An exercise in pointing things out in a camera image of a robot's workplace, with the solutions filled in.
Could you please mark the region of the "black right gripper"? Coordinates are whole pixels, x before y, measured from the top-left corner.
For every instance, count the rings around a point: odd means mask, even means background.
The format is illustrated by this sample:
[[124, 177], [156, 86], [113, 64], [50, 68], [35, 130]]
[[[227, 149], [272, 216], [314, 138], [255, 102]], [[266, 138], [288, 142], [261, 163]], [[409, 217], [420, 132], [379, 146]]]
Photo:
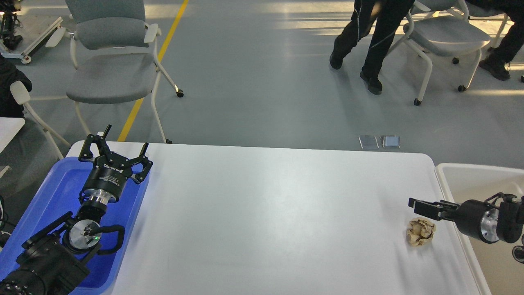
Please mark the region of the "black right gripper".
[[462, 204], [440, 200], [429, 202], [410, 198], [408, 206], [414, 213], [432, 220], [455, 222], [460, 233], [484, 243], [496, 243], [499, 209], [479, 200], [467, 200]]

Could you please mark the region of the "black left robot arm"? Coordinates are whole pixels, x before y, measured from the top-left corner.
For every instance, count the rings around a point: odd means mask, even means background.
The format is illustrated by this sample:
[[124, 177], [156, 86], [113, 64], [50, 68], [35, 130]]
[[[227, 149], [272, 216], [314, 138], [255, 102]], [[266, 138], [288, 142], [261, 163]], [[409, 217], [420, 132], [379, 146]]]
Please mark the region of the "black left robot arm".
[[1, 252], [2, 295], [95, 295], [115, 280], [148, 185], [148, 143], [128, 159], [89, 134], [58, 161]]

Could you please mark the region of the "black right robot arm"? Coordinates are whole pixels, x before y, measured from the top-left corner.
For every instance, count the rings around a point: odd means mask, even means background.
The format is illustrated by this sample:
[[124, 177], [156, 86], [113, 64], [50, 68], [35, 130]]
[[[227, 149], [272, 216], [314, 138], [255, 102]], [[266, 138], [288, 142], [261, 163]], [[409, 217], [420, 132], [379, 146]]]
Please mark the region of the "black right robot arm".
[[483, 201], [467, 200], [462, 204], [410, 198], [408, 206], [432, 220], [454, 222], [460, 233], [484, 243], [523, 239], [523, 198], [513, 194], [499, 192]]

